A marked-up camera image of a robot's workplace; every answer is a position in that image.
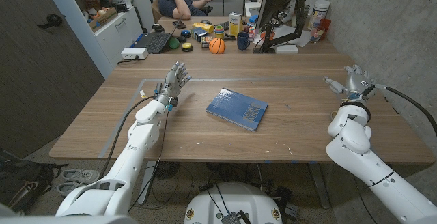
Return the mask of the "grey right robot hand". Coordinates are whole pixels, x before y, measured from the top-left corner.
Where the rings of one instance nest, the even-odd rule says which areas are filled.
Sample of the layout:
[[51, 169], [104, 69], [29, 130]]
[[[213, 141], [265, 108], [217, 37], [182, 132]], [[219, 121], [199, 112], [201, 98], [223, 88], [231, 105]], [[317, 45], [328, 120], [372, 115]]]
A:
[[386, 85], [377, 84], [370, 77], [368, 71], [362, 70], [357, 64], [345, 66], [344, 70], [347, 72], [344, 85], [327, 76], [323, 80], [335, 94], [345, 94], [347, 101], [366, 104], [370, 98], [376, 95], [376, 89], [387, 88]]

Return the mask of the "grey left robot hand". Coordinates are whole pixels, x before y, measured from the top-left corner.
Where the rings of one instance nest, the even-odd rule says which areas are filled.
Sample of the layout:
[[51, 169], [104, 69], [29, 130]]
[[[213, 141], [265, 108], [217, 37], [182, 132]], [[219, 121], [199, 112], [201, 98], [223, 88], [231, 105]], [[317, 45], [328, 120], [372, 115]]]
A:
[[187, 74], [185, 63], [177, 61], [168, 71], [165, 82], [157, 83], [155, 100], [165, 105], [168, 110], [177, 107], [181, 89], [191, 80], [191, 76], [187, 76]]

